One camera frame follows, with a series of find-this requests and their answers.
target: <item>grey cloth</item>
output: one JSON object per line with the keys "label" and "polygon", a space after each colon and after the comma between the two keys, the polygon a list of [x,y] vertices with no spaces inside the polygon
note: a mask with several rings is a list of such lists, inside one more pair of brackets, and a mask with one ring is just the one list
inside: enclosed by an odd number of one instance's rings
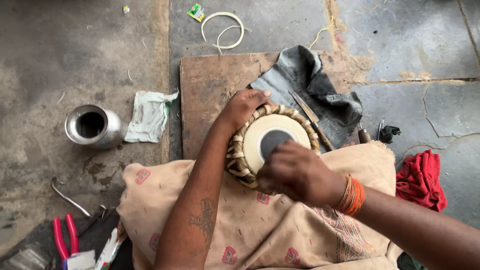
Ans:
{"label": "grey cloth", "polygon": [[[270,100],[295,108],[307,118],[288,90],[297,93],[318,116],[318,125],[335,149],[348,141],[362,117],[357,94],[337,94],[327,74],[322,72],[320,57],[302,45],[283,49],[276,64],[250,86],[270,89]],[[320,150],[326,152],[322,144]]]}

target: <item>hand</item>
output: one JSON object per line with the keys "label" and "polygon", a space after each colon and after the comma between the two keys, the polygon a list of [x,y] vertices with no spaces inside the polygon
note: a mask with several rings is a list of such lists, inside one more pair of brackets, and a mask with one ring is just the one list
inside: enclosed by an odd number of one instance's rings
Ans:
{"label": "hand", "polygon": [[223,111],[215,120],[222,126],[222,130],[229,132],[232,137],[252,116],[261,105],[273,103],[268,99],[272,95],[270,90],[245,89],[237,91],[227,103]]}
{"label": "hand", "polygon": [[257,173],[258,189],[283,193],[310,206],[335,208],[345,193],[345,177],[329,169],[313,151],[294,141],[278,145]]}

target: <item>yellow string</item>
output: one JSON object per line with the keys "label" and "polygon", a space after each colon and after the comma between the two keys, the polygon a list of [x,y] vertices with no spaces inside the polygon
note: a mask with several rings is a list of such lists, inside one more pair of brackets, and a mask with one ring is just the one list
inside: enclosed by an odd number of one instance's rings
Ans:
{"label": "yellow string", "polygon": [[313,43],[310,45],[310,47],[308,47],[308,49],[311,49],[312,46],[315,44],[315,42],[317,42],[317,40],[318,40],[318,35],[319,35],[322,31],[326,31],[326,30],[330,29],[330,27],[332,27],[332,25],[333,25],[333,16],[332,16],[332,19],[331,19],[331,24],[318,32],[317,37],[315,38],[315,40],[313,41]]}

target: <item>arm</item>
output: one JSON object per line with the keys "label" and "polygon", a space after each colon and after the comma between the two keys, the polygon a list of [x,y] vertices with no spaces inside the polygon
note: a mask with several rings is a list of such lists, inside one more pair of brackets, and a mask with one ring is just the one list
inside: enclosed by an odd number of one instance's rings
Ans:
{"label": "arm", "polygon": [[[265,192],[278,192],[308,205],[335,208],[346,180],[312,151],[288,141],[258,172]],[[480,230],[414,203],[365,187],[355,216],[385,235],[428,269],[475,269],[480,265]]]}
{"label": "arm", "polygon": [[228,143],[270,91],[238,91],[213,123],[158,243],[156,269],[203,269],[215,228]]}

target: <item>metal vessel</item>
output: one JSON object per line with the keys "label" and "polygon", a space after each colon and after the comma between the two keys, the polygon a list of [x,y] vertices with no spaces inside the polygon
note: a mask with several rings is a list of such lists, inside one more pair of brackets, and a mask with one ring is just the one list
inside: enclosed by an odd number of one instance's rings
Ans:
{"label": "metal vessel", "polygon": [[65,120],[65,133],[76,144],[108,149],[122,143],[127,124],[114,111],[87,104],[70,113]]}

